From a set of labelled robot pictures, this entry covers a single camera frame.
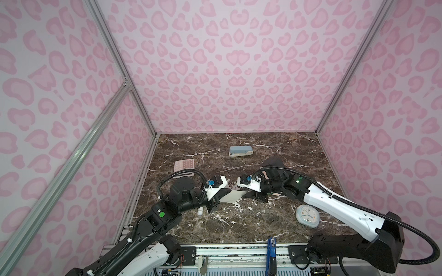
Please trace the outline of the beige lined letter paper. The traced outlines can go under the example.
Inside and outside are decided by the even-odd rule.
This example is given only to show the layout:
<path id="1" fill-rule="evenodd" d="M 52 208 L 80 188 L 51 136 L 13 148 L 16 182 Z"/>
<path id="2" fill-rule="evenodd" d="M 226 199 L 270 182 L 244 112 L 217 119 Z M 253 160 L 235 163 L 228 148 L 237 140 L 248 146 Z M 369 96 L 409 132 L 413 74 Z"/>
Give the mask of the beige lined letter paper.
<path id="1" fill-rule="evenodd" d="M 247 194 L 246 191 L 232 190 L 227 195 L 224 195 L 223 197 L 221 197 L 219 202 L 234 204 L 246 194 Z"/>

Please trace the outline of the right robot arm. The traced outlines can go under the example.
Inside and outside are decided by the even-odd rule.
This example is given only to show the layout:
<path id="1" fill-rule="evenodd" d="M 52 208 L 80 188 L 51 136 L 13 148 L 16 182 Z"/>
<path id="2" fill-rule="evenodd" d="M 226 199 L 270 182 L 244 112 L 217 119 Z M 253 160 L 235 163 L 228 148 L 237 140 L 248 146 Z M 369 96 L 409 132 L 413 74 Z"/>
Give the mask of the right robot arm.
<path id="1" fill-rule="evenodd" d="M 307 244 L 311 258 L 348 257 L 364 260 L 386 273 L 396 271 L 405 243 L 398 215 L 376 214 L 372 209 L 348 201 L 314 178 L 283 167 L 266 167 L 252 175 L 242 175 L 237 185 L 260 194 L 276 192 L 302 201 L 356 232 L 344 236 L 314 235 Z"/>

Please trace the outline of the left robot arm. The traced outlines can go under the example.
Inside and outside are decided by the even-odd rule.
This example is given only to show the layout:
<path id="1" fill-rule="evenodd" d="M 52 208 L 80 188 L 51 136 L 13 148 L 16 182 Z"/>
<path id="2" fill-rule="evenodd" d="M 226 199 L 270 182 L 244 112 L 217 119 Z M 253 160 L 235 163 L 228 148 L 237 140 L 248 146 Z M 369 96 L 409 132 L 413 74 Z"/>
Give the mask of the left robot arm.
<path id="1" fill-rule="evenodd" d="M 160 181 L 157 186 L 160 200 L 138 217 L 126 238 L 91 265 L 83 269 L 73 268 L 67 275 L 117 276 L 149 245 L 164 241 L 166 234 L 181 223 L 183 212 L 202 206 L 211 209 L 216 193 L 227 185 L 226 177 L 215 175 L 207 179 L 200 172 L 195 174 L 202 180 L 200 187 L 192 178 L 181 177 L 175 180 L 167 195 L 162 193 L 161 187 L 178 174 L 174 173 Z"/>

